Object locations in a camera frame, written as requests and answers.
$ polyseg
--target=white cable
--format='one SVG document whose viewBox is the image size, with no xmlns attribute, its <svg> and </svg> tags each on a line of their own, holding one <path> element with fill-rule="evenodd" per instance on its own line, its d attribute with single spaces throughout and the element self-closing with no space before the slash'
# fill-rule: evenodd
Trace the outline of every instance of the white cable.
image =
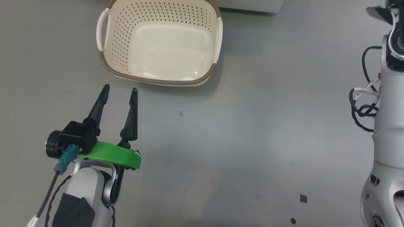
<svg viewBox="0 0 404 227">
<path fill-rule="evenodd" d="M 35 227 L 36 223 L 38 222 L 39 218 L 36 215 L 28 222 L 27 227 Z"/>
<path fill-rule="evenodd" d="M 367 89 L 367 88 L 354 88 L 354 90 L 355 90 L 355 91 L 359 91 L 359 92 L 361 92 L 361 93 L 368 93 L 368 94 L 371 94 L 371 95 L 374 95 L 374 96 L 379 96 L 379 95 L 380 95 L 379 92 L 377 92 L 377 91 L 372 91 L 372 90 L 369 90 L 369 89 Z"/>
<path fill-rule="evenodd" d="M 371 86 L 373 86 L 374 84 L 380 82 L 380 80 L 381 80 L 380 78 L 377 78 L 377 79 L 373 80 L 365 88 L 354 88 L 354 91 L 360 91 L 360 93 L 358 95 L 356 95 L 354 100 L 357 101 L 362 96 L 363 93 L 368 93 L 368 94 L 371 94 L 371 95 L 380 96 L 379 92 L 369 90 L 369 88 Z"/>
</svg>

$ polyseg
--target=black cable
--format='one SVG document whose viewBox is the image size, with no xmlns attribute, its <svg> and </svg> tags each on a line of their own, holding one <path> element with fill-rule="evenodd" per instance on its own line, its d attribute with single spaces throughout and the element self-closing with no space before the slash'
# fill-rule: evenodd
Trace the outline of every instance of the black cable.
<svg viewBox="0 0 404 227">
<path fill-rule="evenodd" d="M 363 68 L 363 73 L 365 74 L 365 77 L 366 77 L 366 81 L 368 83 L 370 83 L 370 79 L 369 79 L 368 71 L 366 70 L 365 57 L 366 57 L 367 52 L 369 50 L 371 50 L 371 49 L 380 50 L 381 46 L 370 46 L 370 47 L 366 48 L 366 50 L 363 52 L 363 55 L 362 55 L 362 68 Z M 371 86 L 371 88 L 372 88 L 372 90 L 377 91 L 377 89 L 373 85 Z"/>
<path fill-rule="evenodd" d="M 66 177 L 66 178 L 62 181 L 62 183 L 59 185 L 59 187 L 57 187 L 57 189 L 55 190 L 55 192 L 53 193 L 53 196 L 52 196 L 52 198 L 50 199 L 50 202 L 49 202 L 48 211 L 46 212 L 45 227 L 48 227 L 48 222 L 49 222 L 50 213 L 51 213 L 51 209 L 52 209 L 52 203 L 53 203 L 53 201 L 55 200 L 56 194 L 59 192 L 60 188 L 61 188 L 64 184 L 66 184 L 66 182 L 67 182 L 70 178 L 72 178 L 71 175 L 69 175 L 68 177 Z"/>
<path fill-rule="evenodd" d="M 375 117 L 377 113 L 370 113 L 370 112 L 372 110 L 379 111 L 379 109 L 376 107 L 376 103 L 372 103 L 372 105 L 363 105 L 359 109 L 357 109 L 356 106 L 355 106 L 356 101 L 354 100 L 354 95 L 353 95 L 354 91 L 355 91 L 355 89 L 353 88 L 349 92 L 349 101 L 351 103 L 351 115 L 352 115 L 352 118 L 355 121 L 355 124 L 357 126 L 359 126 L 361 129 L 363 129 L 363 130 L 365 130 L 367 132 L 373 132 L 374 131 L 373 129 L 369 129 L 369 128 L 363 126 L 361 123 L 359 123 L 358 118 L 356 117 L 355 113 L 357 113 L 360 117 Z M 366 108 L 368 108 L 368 110 L 365 113 L 363 113 L 362 110 L 364 110 Z"/>
<path fill-rule="evenodd" d="M 41 216 L 41 214 L 42 214 L 42 211 L 44 211 L 44 209 L 46 207 L 46 204 L 48 203 L 49 197 L 51 196 L 53 187 L 55 186 L 55 183 L 56 183 L 56 180 L 57 180 L 57 177 L 59 176 L 59 174 L 60 174 L 59 171 L 57 171 L 55 173 L 55 176 L 53 177 L 52 183 L 49 186 L 48 193 L 45 196 L 44 202 L 42 203 L 42 206 L 39 209 L 38 214 L 36 215 L 37 218 L 39 218 Z"/>
<path fill-rule="evenodd" d="M 111 207 L 112 207 L 112 210 L 114 211 L 114 214 L 112 215 L 112 227 L 115 227 L 115 208 L 113 206 L 111 206 Z"/>
</svg>

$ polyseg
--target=basket handle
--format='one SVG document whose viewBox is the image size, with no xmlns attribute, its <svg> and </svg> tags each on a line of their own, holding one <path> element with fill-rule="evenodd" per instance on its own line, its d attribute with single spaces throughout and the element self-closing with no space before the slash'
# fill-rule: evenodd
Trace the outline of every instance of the basket handle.
<svg viewBox="0 0 404 227">
<path fill-rule="evenodd" d="M 100 51 L 105 51 L 107 49 L 107 42 L 108 42 L 108 34 L 109 34 L 109 26 L 111 25 L 111 19 L 109 15 L 109 8 L 106 8 L 100 15 L 100 18 L 98 18 L 98 23 L 97 23 L 97 47 L 98 50 Z M 107 24 L 107 33 L 105 35 L 105 43 L 102 45 L 102 39 L 101 39 L 101 32 L 102 32 L 102 25 L 104 24 L 105 18 L 108 16 L 108 24 Z"/>
</svg>

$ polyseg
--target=small debris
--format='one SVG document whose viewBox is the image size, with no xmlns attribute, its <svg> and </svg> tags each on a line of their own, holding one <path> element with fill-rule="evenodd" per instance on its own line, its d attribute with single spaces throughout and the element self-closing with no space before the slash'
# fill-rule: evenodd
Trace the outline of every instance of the small debris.
<svg viewBox="0 0 404 227">
<path fill-rule="evenodd" d="M 302 203 L 307 203 L 307 196 L 300 194 L 300 201 L 301 201 Z"/>
</svg>

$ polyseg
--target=perforated basket wall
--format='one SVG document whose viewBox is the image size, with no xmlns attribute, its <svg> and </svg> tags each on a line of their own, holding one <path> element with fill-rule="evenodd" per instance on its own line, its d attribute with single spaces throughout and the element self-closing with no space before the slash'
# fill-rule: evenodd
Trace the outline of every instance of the perforated basket wall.
<svg viewBox="0 0 404 227">
<path fill-rule="evenodd" d="M 106 47 L 99 51 L 105 68 L 117 77 L 165 86 L 199 86 L 205 83 L 216 67 L 221 47 L 221 15 L 211 0 L 112 0 L 107 9 L 109 33 Z M 212 65 L 196 80 L 154 80 L 133 75 L 129 70 L 130 39 L 136 26 L 145 22 L 172 22 L 202 27 L 213 40 Z"/>
</svg>

